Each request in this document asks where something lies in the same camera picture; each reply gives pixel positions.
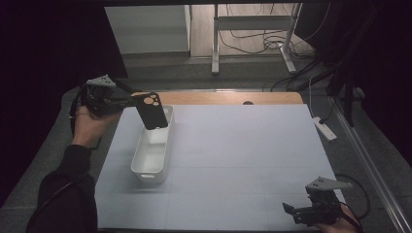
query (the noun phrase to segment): robotic arm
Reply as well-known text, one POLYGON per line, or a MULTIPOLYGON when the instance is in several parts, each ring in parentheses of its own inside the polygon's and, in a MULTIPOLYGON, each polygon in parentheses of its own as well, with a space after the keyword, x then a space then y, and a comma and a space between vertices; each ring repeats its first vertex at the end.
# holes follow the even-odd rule
MULTIPOLYGON (((306 185, 306 192, 309 194, 309 199, 312 202, 311 207, 296 209, 286 203, 283 203, 283 207, 287 214, 293 216, 296 224, 303 223, 307 226, 313 226, 317 223, 333 224, 340 217, 345 219, 348 217, 343 213, 340 202, 333 190, 348 187, 352 187, 352 185, 318 177, 306 185)), ((359 226, 354 221, 347 220, 351 224, 355 224, 357 229, 359 229, 359 226)))
POLYGON ((124 108, 136 107, 148 130, 167 127, 167 119, 157 93, 130 95, 131 92, 133 91, 129 86, 110 79, 107 75, 87 81, 72 102, 72 132, 80 96, 83 97, 81 103, 98 117, 121 112, 124 108))

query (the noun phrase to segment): person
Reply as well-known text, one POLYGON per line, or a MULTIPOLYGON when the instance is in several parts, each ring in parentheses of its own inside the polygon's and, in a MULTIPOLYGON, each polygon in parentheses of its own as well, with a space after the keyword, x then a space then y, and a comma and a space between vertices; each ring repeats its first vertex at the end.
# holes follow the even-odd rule
MULTIPOLYGON (((88 174, 93 143, 120 114, 97 117, 87 107, 80 107, 76 116, 75 135, 64 152, 57 169, 46 175, 40 185, 38 208, 27 224, 26 232, 97 232, 97 211, 94 200, 94 179, 88 174)), ((355 219, 342 205, 345 214, 355 219)), ((340 218, 332 225, 317 224, 325 233, 355 233, 348 221, 340 218)))
MULTIPOLYGON (((360 224, 357 219, 355 218, 354 214, 352 213, 351 210, 349 210, 348 207, 345 205, 341 204, 340 208, 342 209, 342 212, 349 216, 351 219, 355 221, 355 223, 360 224)), ((349 223, 346 219, 343 217, 340 217, 335 223, 333 224, 323 224, 323 223, 318 223, 315 224, 315 227, 320 229, 324 233, 357 233, 357 228, 355 228, 354 225, 349 223)))

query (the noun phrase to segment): table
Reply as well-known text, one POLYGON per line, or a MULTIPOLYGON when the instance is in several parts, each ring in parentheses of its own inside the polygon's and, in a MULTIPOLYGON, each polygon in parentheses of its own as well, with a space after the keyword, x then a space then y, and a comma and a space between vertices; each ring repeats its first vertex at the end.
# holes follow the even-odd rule
MULTIPOLYGON (((153 185, 141 183, 131 172, 143 123, 134 109, 124 110, 96 185, 99 228, 308 229, 294 224, 281 203, 310 206, 304 186, 318 176, 334 175, 298 94, 159 96, 163 104, 175 104, 168 177, 153 185), (179 105, 185 99, 189 104, 179 105), (259 105, 242 106, 245 101, 259 105)), ((337 195, 343 201, 340 191, 337 195)))

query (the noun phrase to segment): white tray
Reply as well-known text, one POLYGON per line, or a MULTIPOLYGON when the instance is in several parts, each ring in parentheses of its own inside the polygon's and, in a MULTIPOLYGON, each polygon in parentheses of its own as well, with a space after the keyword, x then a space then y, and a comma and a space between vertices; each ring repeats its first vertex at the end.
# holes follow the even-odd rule
POLYGON ((167 177, 169 154, 173 140, 173 107, 163 106, 168 126, 143 129, 131 162, 131 170, 144 183, 162 183, 167 177))

